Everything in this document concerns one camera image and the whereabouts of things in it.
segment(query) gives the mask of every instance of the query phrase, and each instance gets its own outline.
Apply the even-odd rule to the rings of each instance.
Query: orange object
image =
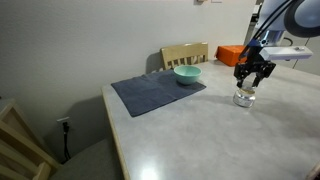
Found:
[[[218,46],[216,57],[218,60],[228,66],[235,66],[237,63],[243,63],[247,58],[238,60],[240,53],[243,51],[245,46],[234,45],[234,46]]]

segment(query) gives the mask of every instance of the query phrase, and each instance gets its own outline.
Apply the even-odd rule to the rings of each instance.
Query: dish towel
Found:
[[[112,83],[111,86],[116,90],[132,117],[206,88],[198,82],[187,86],[178,83],[173,70],[134,77]]]

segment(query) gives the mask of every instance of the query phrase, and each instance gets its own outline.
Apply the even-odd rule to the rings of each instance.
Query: green bowl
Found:
[[[198,67],[182,65],[174,68],[174,74],[179,83],[190,85],[198,81],[202,71]]]

